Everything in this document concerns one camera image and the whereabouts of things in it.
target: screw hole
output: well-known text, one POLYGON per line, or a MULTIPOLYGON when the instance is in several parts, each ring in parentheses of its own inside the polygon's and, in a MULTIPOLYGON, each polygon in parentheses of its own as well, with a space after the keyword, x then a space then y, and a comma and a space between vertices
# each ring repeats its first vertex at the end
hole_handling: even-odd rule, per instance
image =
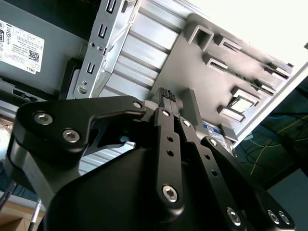
POLYGON ((137 101, 134 101, 134 102, 133 102, 133 105, 134 105, 135 107, 137 107, 137 108, 142 108, 142 105, 141 105, 139 102, 137 102, 137 101))
POLYGON ((218 173, 215 170, 212 170, 212 174, 216 177, 218 176, 218 173))
POLYGON ((183 123, 184 123, 186 126, 188 126, 188 127, 191 126, 191 124, 190 124, 187 120, 183 120, 183 123))
POLYGON ((212 145, 217 146, 217 142, 213 139, 210 139, 210 142, 212 143, 212 145))
POLYGON ((88 92, 88 89, 85 86, 78 86, 78 91, 81 94, 86 94, 88 92))
POLYGON ((166 115, 166 116, 170 116, 170 113, 167 112, 166 110, 163 110, 163 114, 166 115))
POLYGON ((173 152, 170 151, 170 150, 167 150, 167 154, 168 154, 169 156, 174 156, 173 152))

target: yellow cable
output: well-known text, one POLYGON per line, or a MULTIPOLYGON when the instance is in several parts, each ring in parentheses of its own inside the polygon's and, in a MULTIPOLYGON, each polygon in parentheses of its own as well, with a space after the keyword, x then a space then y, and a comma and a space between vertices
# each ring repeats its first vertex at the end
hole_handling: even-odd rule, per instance
POLYGON ((252 173, 254 172, 255 167, 257 166, 258 160, 260 159, 260 157, 261 157, 263 151, 267 148, 267 146, 268 146, 270 143, 271 143, 271 140, 264 146, 264 148, 262 148, 262 150, 261 150, 261 152, 260 152, 258 158, 256 159, 256 162, 255 162, 255 164, 254 164, 254 167, 252 168, 252 170, 251 170, 251 172, 250 172, 250 175, 252 175, 252 173))
POLYGON ((305 140, 308 140, 308 137, 300 139, 300 140, 297 140, 297 141, 305 141, 305 140))
MULTIPOLYGON (((251 143, 254 143, 255 145, 257 145, 257 146, 259 146, 259 147, 261 147, 261 148, 264 148, 265 146, 262 146, 262 145, 260 145, 260 144, 258 144, 258 143, 256 143, 256 142, 254 142, 254 141, 252 141, 252 140, 249 140, 251 143)), ((278 147, 278 146, 280 146, 281 144, 276 144, 276 145, 271 145, 271 146, 267 146, 267 148, 273 148, 273 147, 278 147)))
POLYGON ((307 117, 308 117, 308 115, 307 115, 307 116, 304 116, 303 118, 299 119, 298 121, 295 121, 294 123, 290 124, 289 126, 283 128, 283 129, 281 129, 279 132, 277 132, 277 134, 279 134, 280 132, 286 130, 286 129, 289 128, 289 127, 292 127, 294 124, 297 124, 299 121, 301 121, 302 119, 305 119, 305 118, 307 118, 307 117))
MULTIPOLYGON (((281 129, 279 132, 277 132, 277 134, 281 133, 282 131, 284 131, 284 130, 290 128, 290 127, 292 127, 294 124, 297 124, 299 121, 301 121, 302 119, 305 119, 305 118, 307 118, 307 117, 308 117, 308 115, 307 115, 307 116, 304 116, 303 118, 301 118, 301 119, 297 120, 296 122, 290 124, 289 126, 286 126, 285 128, 281 129)), ((256 165, 257 165, 257 163, 258 163, 258 160, 260 159, 262 153, 264 152, 264 150, 267 148, 267 146, 268 146, 271 142, 272 142, 272 140, 270 140, 270 141, 264 146, 264 148, 260 151, 260 154, 259 154, 258 158, 256 159, 256 162, 255 162, 254 167, 252 168, 252 170, 251 170, 251 172, 250 172, 250 175, 252 175, 252 173, 254 172, 254 170, 255 170, 255 168, 256 168, 256 165)))

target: white label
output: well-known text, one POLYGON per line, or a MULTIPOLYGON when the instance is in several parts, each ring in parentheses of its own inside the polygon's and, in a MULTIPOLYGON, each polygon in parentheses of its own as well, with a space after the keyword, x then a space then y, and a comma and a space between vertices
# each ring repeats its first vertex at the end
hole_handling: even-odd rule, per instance
POLYGON ((0 61, 32 74, 40 72, 44 39, 0 21, 0 61))

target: metal drive bay bracket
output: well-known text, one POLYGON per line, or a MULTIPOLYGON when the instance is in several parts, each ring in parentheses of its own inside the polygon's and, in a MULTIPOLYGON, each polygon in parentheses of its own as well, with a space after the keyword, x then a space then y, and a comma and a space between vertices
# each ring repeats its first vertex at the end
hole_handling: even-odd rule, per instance
POLYGON ((280 71, 274 71, 274 70, 271 70, 269 68, 264 68, 264 72, 267 73, 267 74, 270 74, 273 77, 276 77, 280 80, 283 80, 283 81, 286 81, 290 77, 290 74, 283 71, 282 69, 280 69, 280 71))
POLYGON ((247 91, 240 89, 239 87, 235 87, 231 90, 231 94, 233 97, 237 98, 239 96, 248 99, 249 101, 254 103, 254 106, 257 106, 257 104, 261 101, 261 99, 255 95, 252 95, 248 93, 247 91))
POLYGON ((278 61, 272 61, 269 66, 275 71, 282 73, 283 75, 290 76, 292 74, 293 66, 291 64, 284 64, 278 61))
POLYGON ((235 42, 223 37, 222 35, 218 35, 214 37, 214 42, 221 48, 225 49, 226 51, 237 54, 237 50, 240 50, 242 47, 235 42))
POLYGON ((220 128, 222 130, 223 136, 231 141, 238 141, 234 129, 225 124, 221 124, 220 128))
POLYGON ((239 113, 244 113, 253 105, 254 105, 254 102, 242 96, 239 96, 237 98, 232 98, 232 100, 230 101, 227 107, 239 113))
POLYGON ((214 33, 206 27, 199 25, 196 22, 187 24, 185 30, 185 37, 188 44, 197 43, 202 51, 205 51, 214 37, 214 33))
POLYGON ((275 94, 276 90, 273 88, 272 85, 270 85, 269 83, 261 80, 261 79, 257 79, 255 80, 255 83, 262 89, 262 91, 258 91, 260 93, 265 93, 265 91, 271 93, 271 94, 275 94))
POLYGON ((223 61, 219 60, 218 58, 215 58, 210 54, 206 54, 203 56, 203 62, 206 64, 206 66, 222 74, 225 73, 225 70, 228 69, 228 66, 223 61))
POLYGON ((98 82, 101 90, 105 86, 140 4, 138 0, 101 2, 76 85, 71 86, 74 98, 91 97, 98 82))
POLYGON ((230 69, 226 69, 226 72, 228 72, 230 75, 234 76, 234 77, 237 77, 243 81, 245 81, 246 83, 250 84, 258 93, 266 96, 266 97, 272 97, 276 91, 274 89, 271 89, 269 90, 269 88, 265 88, 265 87, 262 87, 260 84, 259 84, 259 81, 258 79, 255 79, 255 80, 250 80, 244 76, 241 76, 233 71, 231 71, 230 69))
POLYGON ((243 123, 246 119, 243 114, 222 105, 218 107, 217 112, 220 116, 237 123, 243 123))

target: gray metal panel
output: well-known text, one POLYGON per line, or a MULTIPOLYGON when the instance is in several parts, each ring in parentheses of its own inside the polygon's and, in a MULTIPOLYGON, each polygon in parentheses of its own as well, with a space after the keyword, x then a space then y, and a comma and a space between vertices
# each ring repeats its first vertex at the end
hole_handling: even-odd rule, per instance
POLYGON ((108 87, 105 87, 100 94, 100 97, 113 97, 113 96, 119 96, 119 95, 113 92, 112 90, 109 90, 108 87))
POLYGON ((161 24, 166 25, 168 28, 175 27, 181 30, 184 28, 186 23, 186 20, 184 18, 161 7, 153 1, 143 1, 139 11, 142 14, 148 15, 149 17, 155 19, 161 24))
POLYGON ((153 0, 153 2, 157 3, 161 8, 165 8, 184 19, 188 18, 192 13, 195 13, 174 0, 153 0))
POLYGON ((126 58, 125 56, 120 56, 117 62, 119 64, 129 67, 130 69, 134 70, 135 73, 137 74, 148 76, 151 79, 156 79, 158 77, 158 72, 151 70, 146 66, 143 66, 142 64, 139 64, 129 58, 126 58))
POLYGON ((125 52, 149 65, 162 69, 168 57, 166 53, 160 51, 153 46, 128 35, 124 43, 122 52, 125 52))
POLYGON ((132 32, 168 50, 172 49, 175 40, 179 36, 179 34, 141 13, 136 16, 136 20, 130 29, 130 33, 132 32))
POLYGON ((86 41, 3 0, 0 0, 0 20, 45 40, 41 72, 34 75, 0 62, 0 74, 56 94, 61 88, 67 61, 78 58, 81 46, 86 41))
POLYGON ((107 86, 122 92, 125 95, 131 95, 139 100, 145 100, 150 90, 131 82, 121 76, 112 74, 107 86))
POLYGON ((121 63, 118 63, 115 67, 115 73, 118 72, 125 74, 125 76, 127 76, 129 79, 135 79, 139 83, 144 83, 145 85, 149 86, 149 88, 154 84, 155 79, 144 76, 141 73, 136 73, 129 66, 123 65, 121 63))
POLYGON ((117 149, 104 149, 94 154, 87 155, 81 158, 79 163, 79 171, 83 175, 85 172, 90 172, 93 169, 107 163, 124 152, 133 148, 133 143, 127 142, 123 147, 117 149))

